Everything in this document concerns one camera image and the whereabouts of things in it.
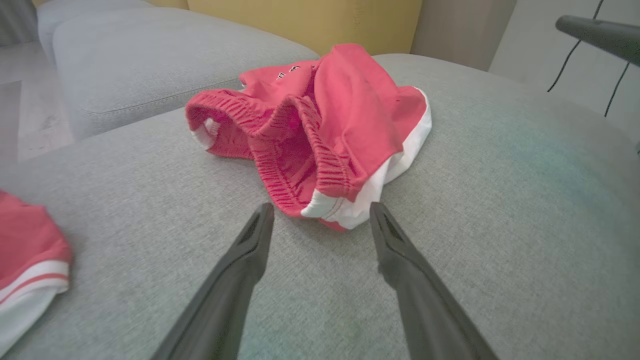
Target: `clothing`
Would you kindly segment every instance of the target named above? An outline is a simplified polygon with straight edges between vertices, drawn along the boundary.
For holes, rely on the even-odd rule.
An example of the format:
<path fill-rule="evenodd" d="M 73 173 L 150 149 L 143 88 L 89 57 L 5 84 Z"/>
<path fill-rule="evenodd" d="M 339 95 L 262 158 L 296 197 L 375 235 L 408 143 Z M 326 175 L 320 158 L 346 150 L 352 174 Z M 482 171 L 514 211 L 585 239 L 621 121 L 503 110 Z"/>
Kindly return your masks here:
<path fill-rule="evenodd" d="M 369 218 L 369 204 L 431 130 L 427 97 L 396 86 L 359 45 L 239 78 L 243 92 L 206 90 L 189 101 L 190 130 L 212 154 L 253 159 L 285 214 L 334 229 Z"/>
<path fill-rule="evenodd" d="M 67 290 L 71 258 L 43 206 L 0 191 L 0 356 Z"/>

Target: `gray curtain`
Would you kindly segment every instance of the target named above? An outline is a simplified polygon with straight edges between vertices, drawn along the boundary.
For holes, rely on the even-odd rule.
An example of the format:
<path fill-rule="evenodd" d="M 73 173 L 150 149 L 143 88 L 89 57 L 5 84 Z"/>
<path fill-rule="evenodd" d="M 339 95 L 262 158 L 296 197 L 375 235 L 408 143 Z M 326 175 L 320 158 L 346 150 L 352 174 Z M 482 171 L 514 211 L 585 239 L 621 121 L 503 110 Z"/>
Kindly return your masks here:
<path fill-rule="evenodd" d="M 36 9 L 31 0 L 0 0 L 0 46 L 37 38 Z"/>

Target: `wooden floor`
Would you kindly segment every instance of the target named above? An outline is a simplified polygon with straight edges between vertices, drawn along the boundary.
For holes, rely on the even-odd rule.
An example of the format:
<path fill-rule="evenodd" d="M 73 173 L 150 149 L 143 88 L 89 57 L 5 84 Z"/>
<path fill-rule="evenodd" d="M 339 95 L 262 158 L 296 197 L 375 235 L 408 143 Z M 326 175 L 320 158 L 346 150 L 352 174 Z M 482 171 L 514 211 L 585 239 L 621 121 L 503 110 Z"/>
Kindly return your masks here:
<path fill-rule="evenodd" d="M 40 43 L 0 47 L 0 167 L 72 143 L 60 79 Z"/>

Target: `gray sofa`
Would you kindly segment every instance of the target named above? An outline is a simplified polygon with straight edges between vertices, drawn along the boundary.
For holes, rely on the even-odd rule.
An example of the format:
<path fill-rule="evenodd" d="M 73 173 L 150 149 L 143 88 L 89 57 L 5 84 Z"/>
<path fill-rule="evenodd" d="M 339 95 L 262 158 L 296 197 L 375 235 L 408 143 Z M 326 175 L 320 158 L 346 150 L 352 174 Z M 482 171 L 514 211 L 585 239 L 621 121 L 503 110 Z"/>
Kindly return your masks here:
<path fill-rule="evenodd" d="M 76 140 L 180 108 L 207 88 L 240 89 L 247 70 L 318 57 L 249 26 L 140 0 L 50 0 L 38 30 Z"/>
<path fill-rule="evenodd" d="M 478 70 L 375 56 L 433 130 L 382 201 L 501 359 L 637 359 L 640 163 L 602 116 Z M 75 251 L 71 289 L 5 360 L 148 359 L 267 192 L 178 109 L 3 171 Z M 276 212 L 240 359 L 406 359 L 367 225 Z"/>

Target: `black cable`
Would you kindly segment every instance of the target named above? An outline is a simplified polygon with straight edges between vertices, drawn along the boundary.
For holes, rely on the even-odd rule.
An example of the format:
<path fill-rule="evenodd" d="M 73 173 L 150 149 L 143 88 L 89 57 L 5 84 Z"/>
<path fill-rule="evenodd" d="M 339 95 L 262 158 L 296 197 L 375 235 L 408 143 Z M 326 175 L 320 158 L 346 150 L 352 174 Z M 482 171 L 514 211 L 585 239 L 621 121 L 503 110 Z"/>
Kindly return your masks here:
<path fill-rule="evenodd" d="M 629 68 L 629 63 L 627 63 L 627 66 L 625 66 L 625 70 L 622 71 L 622 75 L 620 75 L 620 78 L 618 79 L 618 82 L 616 83 L 616 87 L 613 88 L 613 94 L 611 94 L 611 99 L 609 99 L 609 105 L 607 105 L 607 111 L 604 112 L 604 117 L 607 117 L 607 114 L 609 113 L 609 107 L 611 106 L 611 102 L 613 101 L 613 97 L 616 96 L 616 91 L 618 91 L 618 85 L 620 85 L 620 81 L 622 81 L 622 77 L 625 75 L 625 73 L 627 72 L 628 68 Z"/>
<path fill-rule="evenodd" d="M 602 1 L 604 0 L 600 0 L 600 2 L 598 3 L 598 7 L 596 8 L 596 12 L 593 14 L 593 20 L 596 19 L 596 17 L 598 17 L 598 13 L 600 12 L 600 7 L 602 6 Z M 571 57 L 571 54 L 573 54 L 573 51 L 575 50 L 576 47 L 578 47 L 578 45 L 582 42 L 582 40 L 578 40 L 577 43 L 575 43 L 575 45 L 573 46 L 573 48 L 571 49 L 571 51 L 569 51 L 569 55 L 566 56 L 566 59 L 564 59 L 564 64 L 562 64 L 562 67 L 560 68 L 560 72 L 558 73 L 558 76 L 556 76 L 556 80 L 554 81 L 553 85 L 551 85 L 551 87 L 549 88 L 549 90 L 547 90 L 547 92 L 550 92 L 551 89 L 554 88 L 554 86 L 557 84 L 558 80 L 560 79 L 560 76 L 562 75 L 563 71 L 564 71 L 564 67 L 566 66 L 566 63 L 569 62 L 569 58 Z"/>

